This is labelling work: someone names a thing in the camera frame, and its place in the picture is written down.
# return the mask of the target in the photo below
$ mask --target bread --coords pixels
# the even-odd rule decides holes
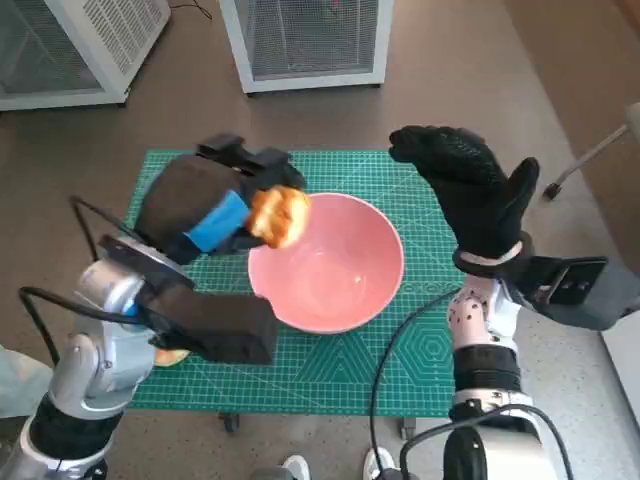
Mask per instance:
[[[245,227],[271,248],[285,248],[304,233],[310,207],[309,196],[295,188],[276,186],[266,192],[258,191]]]
[[[162,350],[156,348],[156,367],[171,367],[187,358],[189,350]]]

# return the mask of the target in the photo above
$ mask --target white shoe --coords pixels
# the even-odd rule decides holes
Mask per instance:
[[[282,464],[284,468],[291,472],[296,480],[311,480],[309,464],[301,455],[292,455]]]
[[[396,468],[396,464],[393,462],[393,457],[386,448],[378,447],[378,453],[382,460],[382,467]],[[367,452],[367,456],[364,457],[364,468],[362,469],[362,480],[375,480],[380,475],[378,464],[376,462],[376,455],[373,453],[373,448]]]

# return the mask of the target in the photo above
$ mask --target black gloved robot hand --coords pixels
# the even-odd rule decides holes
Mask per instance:
[[[433,188],[460,252],[500,259],[518,244],[540,171],[535,158],[507,177],[484,140],[469,130],[407,126],[390,140],[391,157],[412,163]]]
[[[244,222],[257,190],[276,185],[302,189],[304,177],[289,154],[267,148],[251,154],[244,139],[217,135],[194,154],[171,161],[146,193],[135,231],[181,265],[201,253],[228,254],[263,242]]]

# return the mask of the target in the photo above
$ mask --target cutting mat grid lines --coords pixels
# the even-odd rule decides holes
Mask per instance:
[[[181,153],[186,152],[147,152],[127,214],[129,225],[153,180]],[[138,389],[134,407],[366,415],[375,368],[394,329],[427,299],[461,284],[462,275],[451,263],[455,238],[433,192],[412,166],[395,163],[379,151],[291,153],[310,192],[355,195],[395,225],[405,252],[405,275],[396,298],[374,320],[347,334],[308,335],[281,326],[272,366],[220,365],[191,355],[175,367],[156,368]],[[203,256],[186,270],[199,291],[251,292],[246,254]],[[444,417],[452,394],[443,303],[422,315],[401,338],[384,373],[378,411]]]

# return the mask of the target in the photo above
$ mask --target black cable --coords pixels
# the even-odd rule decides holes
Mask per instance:
[[[211,15],[211,12],[209,10],[207,10],[206,8],[204,8],[202,5],[200,5],[198,3],[198,0],[193,0],[193,4],[183,3],[183,4],[180,4],[180,5],[171,5],[171,9],[172,10],[176,10],[178,8],[184,8],[184,7],[197,8],[198,10],[200,10],[200,13],[202,13],[202,15],[204,15],[206,18],[209,19],[209,21],[213,20],[213,15]]]
[[[560,455],[562,456],[562,463],[564,463],[567,480],[574,480],[573,470],[571,468],[571,462],[569,461],[567,447],[564,444],[564,440],[562,440],[562,436],[560,435],[557,427],[553,424],[553,421],[546,413],[544,413],[539,408],[531,405],[517,403],[512,403],[511,405],[505,405],[503,407],[496,408],[495,410],[491,410],[490,412],[485,413],[484,415],[480,415],[479,417],[467,418],[465,420],[459,420],[456,422],[439,425],[437,427],[419,433],[418,435],[413,437],[411,440],[405,443],[400,450],[400,471],[402,472],[403,480],[410,480],[409,467],[407,465],[407,455],[409,454],[411,449],[419,443],[424,442],[429,438],[435,437],[436,435],[440,435],[441,433],[449,432],[457,428],[478,426],[482,422],[485,422],[490,418],[502,415],[504,412],[507,412],[509,410],[522,410],[525,412],[533,413],[547,424],[547,427],[549,427],[549,430],[551,430],[551,433],[553,434],[554,438],[556,439],[556,443],[558,444],[558,449],[560,450]]]
[[[429,300],[420,308],[414,310],[404,319],[404,321],[396,328],[396,331],[393,332],[387,347],[385,348],[384,353],[382,354],[382,358],[380,359],[380,363],[378,364],[378,369],[376,370],[376,376],[373,380],[373,388],[371,389],[371,403],[369,404],[369,434],[371,435],[371,446],[373,447],[373,454],[376,457],[376,463],[378,464],[378,470],[380,471],[380,475],[384,480],[384,466],[382,465],[382,459],[380,458],[380,453],[378,453],[378,439],[376,437],[376,426],[375,426],[375,414],[376,414],[376,404],[378,401],[378,389],[380,388],[380,381],[382,379],[382,372],[384,371],[384,367],[387,363],[387,359],[393,350],[396,342],[402,335],[402,333],[406,330],[409,324],[422,315],[425,311],[432,308],[434,305],[440,303],[445,298],[448,298],[455,294],[459,289],[451,290],[445,294],[442,294],[434,299]]]
[[[80,210],[80,206],[83,206],[90,212],[95,213],[107,223],[110,223],[112,226],[120,230],[125,235],[130,236],[131,238],[137,240],[138,242],[145,244],[144,240],[140,238],[140,236],[133,231],[133,229],[127,227],[122,220],[111,215],[110,213],[102,210],[101,208],[96,207],[95,205],[90,204],[86,200],[78,197],[77,195],[72,195],[69,197],[69,204],[71,205],[71,209],[73,210],[76,219],[78,220],[78,224],[80,225],[80,229],[82,230],[82,234],[84,235],[85,240],[87,241],[87,245],[89,246],[89,251],[91,252],[91,258],[94,262],[99,260],[98,250],[96,248],[96,242],[93,239],[93,235],[91,235],[91,230],[89,229],[89,225],[87,224],[84,215],[82,215],[82,211]]]
[[[49,350],[49,355],[51,355],[51,360],[53,361],[54,365],[57,365],[60,361],[60,354],[58,353],[58,349],[56,348],[53,338],[51,337],[51,334],[49,333],[49,330],[42,320],[42,317],[40,316],[40,313],[38,312],[38,309],[36,308],[35,303],[31,299],[31,297],[46,300],[49,303],[58,305],[59,307],[77,313],[78,315],[94,318],[96,320],[102,320],[104,322],[119,323],[122,325],[141,324],[141,322],[135,317],[104,312],[102,310],[87,307],[86,305],[68,300],[64,297],[61,297],[60,295],[38,287],[22,287],[18,290],[18,297],[24,305],[25,310],[27,310],[27,313],[29,313],[29,315],[31,316],[31,319],[40,332],[40,335],[42,335],[42,339],[44,340],[44,343]]]

